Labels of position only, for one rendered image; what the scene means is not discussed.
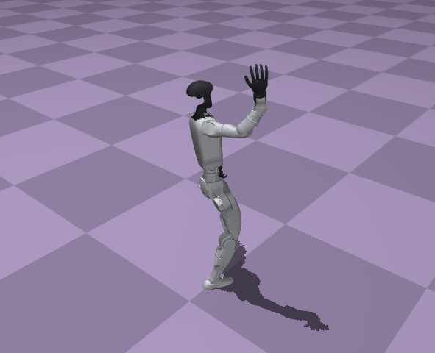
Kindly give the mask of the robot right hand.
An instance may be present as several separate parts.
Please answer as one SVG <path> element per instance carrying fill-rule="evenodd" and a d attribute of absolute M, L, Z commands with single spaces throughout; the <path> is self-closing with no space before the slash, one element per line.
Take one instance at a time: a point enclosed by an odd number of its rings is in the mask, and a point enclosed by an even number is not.
<path fill-rule="evenodd" d="M 254 77 L 254 73 L 252 70 L 252 66 L 250 66 L 250 73 L 251 73 L 251 77 L 252 77 L 252 84 L 249 81 L 247 76 L 244 76 L 246 83 L 249 85 L 250 88 L 252 88 L 253 91 L 253 97 L 254 97 L 254 102 L 256 103 L 256 98 L 261 99 L 263 97 L 265 97 L 266 99 L 266 88 L 268 85 L 268 68 L 267 65 L 265 65 L 265 79 L 264 79 L 264 71 L 263 71 L 263 66 L 260 64 L 260 68 L 261 68 L 261 78 L 259 79 L 259 74 L 258 74 L 258 66 L 257 64 L 255 64 L 255 73 L 256 73 L 256 79 Z"/>

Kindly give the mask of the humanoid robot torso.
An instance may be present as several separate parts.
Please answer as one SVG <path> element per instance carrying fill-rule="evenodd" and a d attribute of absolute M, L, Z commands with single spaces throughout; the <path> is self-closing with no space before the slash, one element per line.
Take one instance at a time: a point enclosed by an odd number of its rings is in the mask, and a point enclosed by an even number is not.
<path fill-rule="evenodd" d="M 213 201 L 212 193 L 217 188 L 224 192 L 224 182 L 219 176 L 219 166 L 222 166 L 222 137 L 211 138 L 202 133 L 204 123 L 217 120 L 210 113 L 204 113 L 204 118 L 194 120 L 191 115 L 189 126 L 191 137 L 193 140 L 194 151 L 197 156 L 199 165 L 204 170 L 204 174 L 200 177 L 200 187 L 202 193 L 207 198 Z M 206 117 L 207 116 L 207 117 Z"/>

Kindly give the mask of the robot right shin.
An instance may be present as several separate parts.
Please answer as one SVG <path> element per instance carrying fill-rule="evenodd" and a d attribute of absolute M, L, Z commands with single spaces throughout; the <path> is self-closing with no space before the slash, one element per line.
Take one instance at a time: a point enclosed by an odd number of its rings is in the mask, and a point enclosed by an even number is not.
<path fill-rule="evenodd" d="M 220 245 L 217 246 L 215 257 L 214 257 L 214 267 L 210 278 L 212 279 L 211 280 L 212 283 L 218 282 L 224 269 L 230 263 L 236 251 L 237 245 L 238 245 L 238 240 L 237 242 L 235 242 L 233 238 L 228 238 L 227 240 L 224 241 L 222 247 Z"/>

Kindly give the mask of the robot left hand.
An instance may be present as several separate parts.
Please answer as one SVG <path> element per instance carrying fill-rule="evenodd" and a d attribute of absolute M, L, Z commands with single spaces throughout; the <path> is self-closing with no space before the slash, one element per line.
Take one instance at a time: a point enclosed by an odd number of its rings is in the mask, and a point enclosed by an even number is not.
<path fill-rule="evenodd" d="M 219 166 L 218 169 L 219 169 L 219 176 L 224 179 L 227 175 L 225 175 L 225 173 L 222 173 L 223 172 L 222 171 L 222 166 Z"/>

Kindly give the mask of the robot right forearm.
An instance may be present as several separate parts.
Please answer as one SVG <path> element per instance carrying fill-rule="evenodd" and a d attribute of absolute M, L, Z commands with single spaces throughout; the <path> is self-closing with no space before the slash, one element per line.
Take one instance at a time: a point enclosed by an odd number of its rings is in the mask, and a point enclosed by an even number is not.
<path fill-rule="evenodd" d="M 255 107 L 252 109 L 249 115 L 237 126 L 237 132 L 240 135 L 247 134 L 254 126 L 259 124 L 259 121 L 263 114 L 267 111 L 265 97 L 256 98 Z"/>

